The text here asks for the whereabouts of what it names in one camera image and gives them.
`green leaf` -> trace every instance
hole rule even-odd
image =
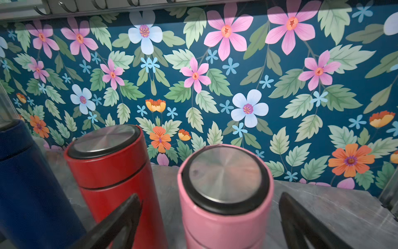
[[[289,151],[289,154],[286,156],[286,162],[292,167],[302,165],[307,159],[308,154],[310,153],[308,151],[310,145],[311,143],[306,143],[300,147],[294,147],[294,149],[292,151]]]
[[[180,46],[185,44],[184,39],[175,36],[173,31],[163,31],[163,41],[169,47],[173,47],[174,45]]]
[[[267,21],[264,25],[259,27],[252,35],[250,36],[250,44],[243,55],[243,59],[246,60],[254,55],[257,50],[263,49],[265,45],[265,39],[267,37],[269,31],[269,21]]]
[[[117,92],[113,90],[113,88],[108,87],[105,91],[103,99],[105,100],[103,102],[103,106],[114,106],[117,104],[117,101],[119,100],[119,94],[117,94]]]
[[[222,74],[221,70],[211,68],[207,71],[206,76],[208,76],[211,81],[211,84],[209,85],[211,92],[214,91],[218,96],[220,96],[220,94],[227,97],[232,96],[232,93],[228,88],[230,84],[225,80],[226,76]]]
[[[209,128],[209,133],[207,134],[207,142],[209,145],[221,144],[223,137],[222,130],[219,129],[219,126],[213,121],[211,129]]]
[[[58,108],[55,106],[54,102],[52,102],[51,100],[46,100],[44,102],[44,105],[47,107],[48,111],[56,118],[58,118],[59,120],[61,119],[61,116],[59,115],[59,111]]]
[[[279,76],[282,76],[282,68],[279,65],[281,62],[281,58],[272,50],[267,49],[267,67],[268,69],[272,69],[274,73]]]
[[[257,128],[258,131],[262,131],[265,134],[268,134],[268,135],[271,135],[271,136],[273,135],[272,130],[268,127],[267,121],[262,120],[261,118],[257,118],[256,128]]]
[[[256,137],[250,133],[244,133],[245,142],[247,145],[251,145],[254,148],[261,149],[261,145],[256,141]]]
[[[119,38],[112,42],[112,46],[114,47],[123,47],[124,49],[128,48],[130,45],[129,34],[121,33],[119,34]]]
[[[384,189],[394,174],[394,166],[389,162],[383,162],[383,167],[381,171],[377,171],[376,176],[376,186],[381,189]]]
[[[334,143],[334,147],[345,149],[347,144],[353,144],[357,142],[357,136],[354,136],[353,130],[348,130],[347,127],[343,126],[340,128],[335,125],[329,125],[330,132],[329,135],[331,142]]]
[[[372,149],[369,155],[375,155],[375,158],[382,158],[382,156],[389,155],[390,152],[396,151],[398,147],[398,139],[392,139],[388,137],[385,139],[378,139],[375,143],[368,144],[368,147]]]
[[[387,103],[387,100],[390,97],[392,85],[393,84],[373,95],[370,104],[365,108],[363,114],[369,113],[374,109],[378,108],[379,106],[382,106],[385,103]]]
[[[295,142],[302,141],[306,138],[312,138],[314,134],[318,134],[319,128],[323,126],[322,119],[316,115],[309,115],[302,119],[299,128],[296,131],[298,133]]]
[[[188,16],[185,18],[184,31],[185,42],[187,48],[192,45],[193,41],[199,40],[199,37],[203,34],[203,28],[206,28],[207,18],[205,10],[198,7],[192,7],[187,11]]]
[[[269,162],[265,162],[265,164],[271,171],[273,178],[281,176],[285,173],[285,168],[283,167],[282,163],[280,163],[280,162],[269,161]]]
[[[328,158],[329,156],[323,156],[316,160],[311,159],[311,161],[305,163],[304,168],[300,170],[301,175],[308,181],[318,179],[328,166],[326,164]]]
[[[119,124],[127,123],[130,118],[130,108],[123,103],[117,106],[117,117],[119,118]]]
[[[272,136],[269,147],[275,154],[281,155],[289,149],[289,135],[286,135],[286,126]]]
[[[93,16],[90,18],[90,29],[91,32],[96,36],[97,40],[101,42],[102,45],[105,44],[112,51],[112,43],[109,39],[111,34],[108,31],[108,26],[102,22],[102,18],[99,16]]]
[[[344,73],[344,70],[354,70],[357,68],[357,64],[362,63],[372,57],[376,51],[360,50],[361,45],[351,47],[352,44],[338,45],[330,50],[330,60],[341,63],[341,66],[336,70],[336,73]]]
[[[369,24],[365,27],[365,30],[354,32],[345,38],[348,41],[361,41],[362,44],[368,44],[384,34],[383,28],[383,24]]]
[[[363,128],[361,134],[359,134],[358,143],[360,145],[365,145],[371,136],[366,128]]]
[[[297,118],[300,115],[304,116],[307,111],[312,110],[314,103],[311,103],[312,96],[310,94],[297,95],[295,99],[290,101],[285,108],[287,109],[280,117],[281,118]]]
[[[248,75],[240,82],[239,85],[244,86],[250,83],[255,83],[260,78],[261,73],[263,72],[264,67],[258,67],[252,69],[248,72]]]
[[[366,171],[363,174],[357,173],[355,175],[355,180],[359,186],[362,186],[365,190],[368,190],[371,186],[371,183],[374,183],[373,179],[375,176],[373,175],[373,171]]]
[[[299,89],[303,89],[305,81],[299,80],[302,69],[291,69],[286,72],[275,84],[276,89],[269,95],[270,98],[287,98],[291,94],[295,95]]]
[[[121,67],[125,70],[130,68],[130,64],[134,60],[134,55],[126,55],[126,52],[120,52],[120,51],[112,51],[109,54],[108,59],[112,59],[113,63],[115,64],[115,68]]]
[[[203,133],[203,117],[202,113],[195,107],[188,109],[185,117],[188,118],[188,123],[191,124],[192,128],[197,129],[199,132]]]
[[[321,22],[321,30],[325,29],[325,36],[330,34],[337,44],[343,38],[344,28],[350,23],[349,12],[352,11],[347,0],[325,0],[318,11],[318,22]]]

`thermos bottle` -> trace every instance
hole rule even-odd
[[[262,160],[240,147],[213,145],[178,171],[188,249],[259,249],[274,184]]]
[[[115,125],[92,131],[71,143],[64,157],[97,223],[137,193],[142,213],[133,248],[167,248],[152,168],[140,127]]]

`pink flower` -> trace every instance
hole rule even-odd
[[[195,57],[192,57],[189,64],[191,65],[192,70],[188,67],[181,68],[182,74],[189,77],[184,81],[184,87],[191,87],[192,84],[195,83],[193,88],[197,93],[200,93],[202,90],[202,85],[200,83],[203,83],[206,86],[211,83],[210,78],[203,75],[209,70],[209,64],[203,63],[198,69],[198,61]]]
[[[43,70],[43,62],[36,62],[35,58],[33,58],[32,56],[30,57],[30,60],[32,61],[32,64],[28,64],[28,67],[34,72],[33,76],[35,77],[35,79],[38,79],[40,77],[41,81],[43,81],[43,83],[46,83],[46,78],[44,76],[48,77],[50,76],[50,74],[46,70]]]
[[[115,64],[113,63],[112,59],[108,60],[108,67],[105,64],[101,64],[101,69],[103,70],[104,73],[107,73],[107,75],[104,75],[102,77],[102,81],[108,83],[111,81],[111,87],[116,90],[117,84],[116,82],[124,86],[124,81],[122,78],[120,78],[118,75],[123,74],[123,68],[118,67],[115,69]]]
[[[35,24],[35,27],[33,27],[32,24],[25,25],[31,35],[37,36],[37,38],[33,39],[33,47],[39,50],[43,47],[44,53],[51,59],[53,53],[51,52],[50,47],[55,51],[59,50],[58,44],[49,38],[53,35],[53,28],[46,24],[43,29],[39,20],[34,20],[33,23]]]
[[[287,15],[281,7],[272,7],[268,10],[268,19],[273,24],[282,24],[282,26],[271,29],[268,33],[265,43],[275,44],[284,34],[282,42],[282,50],[288,55],[296,46],[296,35],[303,41],[308,41],[315,38],[315,29],[310,24],[303,24],[301,22],[313,18],[321,5],[320,1],[309,1],[304,7],[299,10],[301,0],[287,0]]]
[[[70,52],[73,55],[78,55],[79,51],[82,50],[82,55],[84,59],[90,62],[91,55],[87,47],[91,50],[96,50],[98,48],[98,45],[93,39],[86,38],[86,36],[90,33],[90,26],[88,24],[88,21],[80,22],[80,29],[77,26],[75,18],[69,17],[68,23],[72,30],[68,29],[67,27],[63,27],[61,29],[61,32],[67,39],[75,40],[70,44]]]
[[[241,32],[247,30],[252,24],[253,17],[250,15],[241,15],[233,23],[238,7],[236,3],[226,4],[224,7],[224,20],[222,20],[220,14],[215,10],[207,12],[207,20],[209,25],[220,31],[210,32],[206,35],[204,44],[209,47],[214,47],[221,41],[219,47],[219,56],[223,61],[229,56],[231,41],[232,46],[236,51],[246,51],[247,44],[246,39],[236,34],[235,32]]]
[[[309,78],[312,78],[308,83],[308,88],[310,89],[310,91],[314,90],[318,86],[319,80],[321,80],[322,84],[326,86],[332,84],[333,78],[327,73],[333,73],[334,71],[336,71],[340,67],[341,63],[333,61],[327,64],[329,59],[330,59],[329,50],[326,50],[319,56],[318,65],[316,64],[314,58],[305,58],[304,60],[305,67],[312,71],[302,72],[298,77],[298,79],[306,81]]]

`white flower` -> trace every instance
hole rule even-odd
[[[152,41],[159,43],[163,39],[162,29],[153,26],[155,23],[155,12],[153,10],[145,10],[142,12],[131,12],[130,21],[134,27],[129,29],[130,41],[137,44],[141,41],[141,51],[146,55],[153,53]]]
[[[253,128],[257,125],[257,116],[265,116],[268,113],[268,105],[266,103],[258,103],[261,99],[261,92],[253,89],[248,93],[247,99],[241,93],[237,93],[232,98],[232,103],[237,109],[232,110],[231,117],[235,121],[245,119],[245,126]]]
[[[72,103],[74,103],[75,105],[80,104],[79,109],[81,111],[81,113],[83,114],[88,114],[88,110],[87,107],[94,111],[96,109],[96,104],[94,104],[94,102],[92,102],[91,100],[91,92],[90,90],[88,90],[87,88],[83,88],[83,92],[80,89],[80,86],[74,84],[72,86],[72,90],[75,94],[71,94],[70,95],[70,100],[72,101]]]

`metal cap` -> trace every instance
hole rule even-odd
[[[103,157],[132,144],[140,135],[134,125],[114,125],[92,131],[77,139],[68,150],[75,159]]]

